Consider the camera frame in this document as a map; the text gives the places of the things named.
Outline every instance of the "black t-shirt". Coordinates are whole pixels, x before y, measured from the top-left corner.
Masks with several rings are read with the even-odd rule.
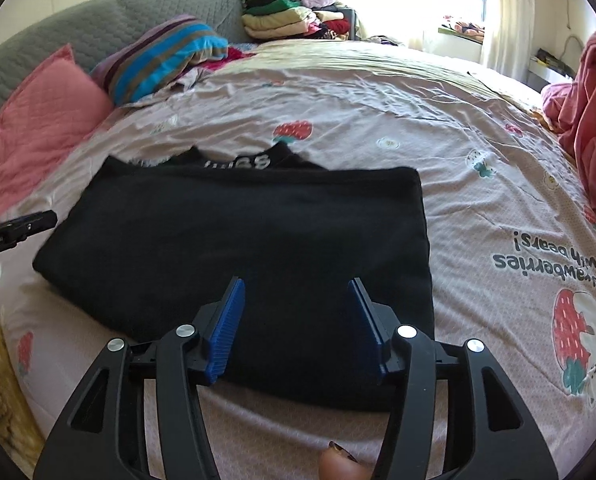
[[[419,176],[411,168],[312,170],[296,159],[277,169],[287,158],[275,152],[285,149],[248,156],[253,168],[257,156],[274,161],[263,171],[205,168],[197,150],[150,168],[109,157],[34,268],[139,342],[190,323],[239,276],[246,302],[227,380],[386,411],[393,390],[367,383],[356,358],[371,342],[354,340],[345,325],[347,286],[360,277],[373,301],[433,336]]]
[[[318,164],[304,160],[300,155],[293,153],[285,142],[277,142],[268,150],[254,155],[238,155],[235,159],[224,162],[207,158],[196,147],[192,146],[186,152],[174,155],[167,160],[137,160],[133,164],[137,166],[180,166],[194,165],[210,168],[213,170],[266,170],[267,168],[323,170]]]

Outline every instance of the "pink blanket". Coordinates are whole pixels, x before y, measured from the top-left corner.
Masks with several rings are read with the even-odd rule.
[[[546,116],[560,134],[561,146],[575,158],[596,213],[596,33],[584,49],[575,82],[545,87],[542,99]]]
[[[0,215],[86,140],[113,104],[63,46],[0,109]]]

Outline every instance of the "folded clothes pile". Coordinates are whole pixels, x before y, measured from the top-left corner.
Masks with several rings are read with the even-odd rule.
[[[348,39],[350,24],[335,0],[246,0],[242,22],[257,40]]]

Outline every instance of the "strawberry print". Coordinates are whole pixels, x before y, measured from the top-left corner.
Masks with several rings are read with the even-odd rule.
[[[562,382],[572,395],[582,393],[591,354],[582,345],[580,334],[586,332],[584,314],[574,305],[574,294],[564,288],[553,307],[553,345],[562,368]]]
[[[517,126],[514,126],[514,124],[506,124],[504,126],[504,129],[507,130],[507,132],[509,132],[509,133],[512,133],[514,135],[517,135],[518,137],[523,137],[524,136],[522,130],[519,129]]]
[[[18,342],[18,371],[21,376],[29,373],[29,363],[31,361],[31,344],[34,341],[33,332],[27,332]]]
[[[295,121],[284,123],[273,131],[273,142],[283,140],[287,144],[294,140],[304,140],[308,138],[313,131],[313,124],[309,121]]]
[[[584,217],[589,221],[589,224],[596,230],[596,215],[589,206],[584,206]]]

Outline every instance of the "gray quilted headboard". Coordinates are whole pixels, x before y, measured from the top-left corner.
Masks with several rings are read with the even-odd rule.
[[[49,54],[71,43],[86,71],[147,30],[188,12],[230,43],[251,38],[242,25],[242,0],[91,0],[22,30],[0,46],[0,107]]]

